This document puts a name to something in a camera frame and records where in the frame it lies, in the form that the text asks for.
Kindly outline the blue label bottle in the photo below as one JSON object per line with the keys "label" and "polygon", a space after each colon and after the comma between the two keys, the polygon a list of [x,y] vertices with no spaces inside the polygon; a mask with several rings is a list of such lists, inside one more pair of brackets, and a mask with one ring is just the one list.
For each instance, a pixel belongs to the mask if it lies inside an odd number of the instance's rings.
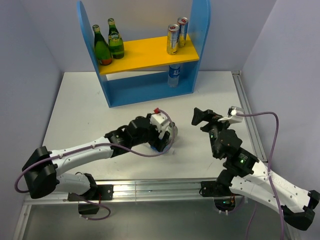
{"label": "blue label bottle", "polygon": [[180,77],[180,64],[172,64],[169,65],[169,71],[168,71],[168,80],[167,83],[170,87],[177,87],[179,83],[179,77]]}
{"label": "blue label bottle", "polygon": [[169,154],[169,155],[174,155],[175,154],[175,149],[169,145],[167,145],[163,150],[157,150],[154,146],[150,146],[150,148],[157,153],[165,153],[165,154]]}

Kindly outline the silver can front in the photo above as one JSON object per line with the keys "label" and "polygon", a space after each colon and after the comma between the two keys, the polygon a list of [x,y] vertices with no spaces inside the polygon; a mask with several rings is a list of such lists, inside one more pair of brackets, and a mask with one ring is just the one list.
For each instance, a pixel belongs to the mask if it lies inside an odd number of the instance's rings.
{"label": "silver can front", "polygon": [[169,55],[174,55],[178,51],[180,27],[177,24],[170,24],[167,28],[166,51]]}

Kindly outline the silver can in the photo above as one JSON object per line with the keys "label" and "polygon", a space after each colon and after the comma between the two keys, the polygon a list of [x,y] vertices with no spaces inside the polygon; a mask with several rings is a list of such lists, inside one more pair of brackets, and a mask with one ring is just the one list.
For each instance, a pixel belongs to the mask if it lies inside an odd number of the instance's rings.
{"label": "silver can", "polygon": [[186,17],[179,17],[177,24],[179,25],[178,46],[182,48],[186,44],[189,20]]}
{"label": "silver can", "polygon": [[166,51],[169,55],[174,55],[178,51],[180,27],[177,24],[170,24],[167,28]]}

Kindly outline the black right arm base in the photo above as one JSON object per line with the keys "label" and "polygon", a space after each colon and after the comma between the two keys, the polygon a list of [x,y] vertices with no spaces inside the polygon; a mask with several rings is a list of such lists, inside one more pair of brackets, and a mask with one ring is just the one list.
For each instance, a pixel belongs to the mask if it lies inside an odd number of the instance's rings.
{"label": "black right arm base", "polygon": [[217,183],[215,180],[201,181],[198,192],[204,198],[213,198],[214,206],[218,211],[231,213],[239,209],[246,202],[245,198],[234,194],[226,186]]}

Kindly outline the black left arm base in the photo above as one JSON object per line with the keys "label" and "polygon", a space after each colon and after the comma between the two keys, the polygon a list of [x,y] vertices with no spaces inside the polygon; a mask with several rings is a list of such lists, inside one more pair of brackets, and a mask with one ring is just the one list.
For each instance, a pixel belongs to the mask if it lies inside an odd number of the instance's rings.
{"label": "black left arm base", "polygon": [[[91,221],[104,220],[111,215],[111,210],[102,204],[102,201],[111,201],[113,199],[114,186],[112,184],[98,185],[97,190],[92,196],[79,196],[75,193],[69,193],[68,202],[78,202],[78,213],[80,217]],[[104,217],[92,217],[100,209],[105,209],[107,215]]]}

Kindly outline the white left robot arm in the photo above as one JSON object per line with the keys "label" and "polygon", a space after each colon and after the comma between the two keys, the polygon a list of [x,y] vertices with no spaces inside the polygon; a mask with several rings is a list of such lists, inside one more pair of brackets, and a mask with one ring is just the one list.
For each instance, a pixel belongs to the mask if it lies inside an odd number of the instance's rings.
{"label": "white left robot arm", "polygon": [[26,193],[32,199],[40,199],[53,192],[65,192],[91,200],[98,193],[94,177],[89,173],[70,174],[70,170],[126,153],[146,158],[158,157],[172,149],[177,137],[176,123],[157,108],[147,116],[138,116],[129,124],[82,145],[60,150],[38,147],[22,167]]}

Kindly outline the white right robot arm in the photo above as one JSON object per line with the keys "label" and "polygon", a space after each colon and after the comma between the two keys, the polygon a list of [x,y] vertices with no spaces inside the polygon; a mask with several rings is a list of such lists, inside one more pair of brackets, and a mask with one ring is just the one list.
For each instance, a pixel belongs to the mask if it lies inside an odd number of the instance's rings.
{"label": "white right robot arm", "polygon": [[242,122],[243,118],[242,110],[234,106],[229,108],[227,116],[210,109],[194,108],[192,125],[206,122],[200,130],[209,135],[212,156],[225,160],[224,169],[216,180],[201,182],[200,195],[245,196],[283,214],[284,221],[290,226],[306,231],[313,223],[314,210],[320,202],[319,192],[290,183],[242,148],[243,141],[230,125]]}

